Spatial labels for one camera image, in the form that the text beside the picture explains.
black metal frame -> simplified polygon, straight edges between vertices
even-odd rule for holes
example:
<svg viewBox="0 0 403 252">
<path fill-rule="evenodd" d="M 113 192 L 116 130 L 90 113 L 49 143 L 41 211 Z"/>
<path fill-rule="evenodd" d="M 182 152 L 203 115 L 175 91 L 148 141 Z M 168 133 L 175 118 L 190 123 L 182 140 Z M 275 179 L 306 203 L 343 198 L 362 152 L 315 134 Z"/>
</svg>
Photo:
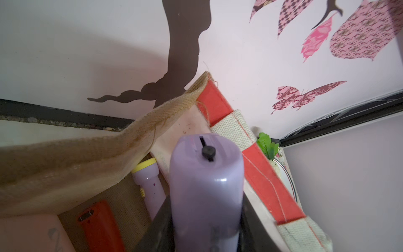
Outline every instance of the black metal frame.
<svg viewBox="0 0 403 252">
<path fill-rule="evenodd" d="M 311 123 L 281 139 L 280 146 L 296 144 L 400 111 L 403 111 L 403 91 L 344 109 L 330 117 Z"/>
<path fill-rule="evenodd" d="M 19 121 L 22 122 L 29 122 L 28 118 L 34 117 L 37 120 L 64 122 L 63 126 L 92 129 L 106 127 L 124 129 L 134 121 L 132 119 L 86 114 L 3 99 L 0 99 L 0 116 L 4 116 L 5 119 L 7 117 L 18 117 Z"/>
</svg>

butterfly decal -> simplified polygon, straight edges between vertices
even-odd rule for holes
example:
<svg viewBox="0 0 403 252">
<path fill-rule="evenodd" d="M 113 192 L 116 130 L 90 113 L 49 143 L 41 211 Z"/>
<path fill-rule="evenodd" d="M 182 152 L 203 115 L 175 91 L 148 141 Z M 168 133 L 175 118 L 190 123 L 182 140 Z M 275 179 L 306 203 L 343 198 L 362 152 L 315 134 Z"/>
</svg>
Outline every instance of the butterfly decal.
<svg viewBox="0 0 403 252">
<path fill-rule="evenodd" d="M 306 105 L 315 100 L 315 96 L 327 93 L 333 88 L 341 85 L 347 81 L 333 82 L 322 87 L 318 87 L 312 91 L 306 92 L 305 94 L 300 94 L 299 90 L 295 87 L 282 86 L 278 88 L 278 93 L 276 99 L 280 100 L 273 105 L 274 111 L 283 110 L 293 103 L 292 108 L 298 108 L 299 110 L 303 105 Z"/>
</svg>

white wall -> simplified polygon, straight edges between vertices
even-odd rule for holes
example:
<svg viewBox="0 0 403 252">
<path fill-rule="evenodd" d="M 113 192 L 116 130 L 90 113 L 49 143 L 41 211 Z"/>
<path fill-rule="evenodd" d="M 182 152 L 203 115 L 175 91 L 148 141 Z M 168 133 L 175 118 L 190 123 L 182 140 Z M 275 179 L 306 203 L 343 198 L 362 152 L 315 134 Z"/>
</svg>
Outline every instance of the white wall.
<svg viewBox="0 0 403 252">
<path fill-rule="evenodd" d="M 254 2 L 210 1 L 212 21 L 199 37 L 193 79 L 210 70 L 249 126 L 281 138 L 320 116 L 402 88 L 396 39 L 373 61 L 331 55 L 331 36 L 361 0 L 337 0 L 343 16 L 333 17 L 328 39 L 304 63 L 302 44 L 325 13 L 326 1 L 312 1 L 279 37 L 284 1 L 268 4 L 249 22 Z M 161 0 L 1 1 L 0 34 L 2 99 L 135 119 L 154 101 L 97 103 L 87 97 L 139 91 L 167 71 L 170 34 Z M 278 87 L 302 92 L 336 81 L 347 82 L 299 111 L 289 106 L 271 115 Z"/>
<path fill-rule="evenodd" d="M 403 249 L 403 112 L 284 148 L 304 212 L 335 252 Z"/>
</svg>

pink leaf decal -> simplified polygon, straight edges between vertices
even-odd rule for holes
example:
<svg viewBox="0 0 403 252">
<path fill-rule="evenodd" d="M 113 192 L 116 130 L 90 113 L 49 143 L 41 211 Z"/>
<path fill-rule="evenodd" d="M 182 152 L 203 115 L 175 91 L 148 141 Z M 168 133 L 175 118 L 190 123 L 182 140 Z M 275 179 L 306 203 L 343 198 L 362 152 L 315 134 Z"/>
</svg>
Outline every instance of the pink leaf decal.
<svg viewBox="0 0 403 252">
<path fill-rule="evenodd" d="M 256 0 L 255 5 L 253 6 L 252 9 L 252 14 L 251 14 L 251 18 L 249 20 L 249 22 L 252 20 L 252 17 L 256 14 L 256 12 L 258 12 L 258 10 L 260 10 L 261 8 L 265 7 L 266 5 L 268 5 L 269 3 L 272 3 L 276 0 Z"/>
<path fill-rule="evenodd" d="M 315 100 L 315 96 L 320 96 L 321 94 L 327 93 L 333 88 L 345 82 L 346 81 L 333 82 L 301 95 L 299 94 L 298 89 L 296 89 L 295 87 L 279 87 L 277 99 L 280 101 L 273 104 L 274 111 L 283 110 L 291 103 L 293 103 L 292 108 L 298 108 L 297 110 L 299 110 L 303 105 L 313 102 Z"/>
<path fill-rule="evenodd" d="M 298 16 L 312 0 L 285 0 L 278 20 L 278 36 L 288 23 Z"/>
<path fill-rule="evenodd" d="M 339 58 L 370 58 L 381 51 L 403 27 L 403 1 L 362 1 L 334 33 L 330 50 Z"/>
<path fill-rule="evenodd" d="M 314 31 L 306 38 L 301 50 L 304 62 L 319 50 L 322 43 L 328 38 L 329 32 L 332 29 L 332 17 L 333 16 L 314 29 Z"/>
</svg>

loose thread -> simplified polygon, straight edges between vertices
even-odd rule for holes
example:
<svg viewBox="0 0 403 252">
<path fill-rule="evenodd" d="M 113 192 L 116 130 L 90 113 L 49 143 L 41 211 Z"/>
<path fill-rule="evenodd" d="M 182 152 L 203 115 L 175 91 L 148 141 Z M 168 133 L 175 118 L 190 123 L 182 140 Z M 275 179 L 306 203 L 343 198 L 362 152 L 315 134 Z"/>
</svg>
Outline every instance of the loose thread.
<svg viewBox="0 0 403 252">
<path fill-rule="evenodd" d="M 208 126 L 211 128 L 210 115 L 208 113 L 208 109 L 207 109 L 206 105 L 204 103 L 202 103 L 201 101 L 198 101 L 198 100 L 196 101 L 196 103 L 200 103 L 201 105 L 203 105 L 204 109 L 206 110 Z"/>
</svg>

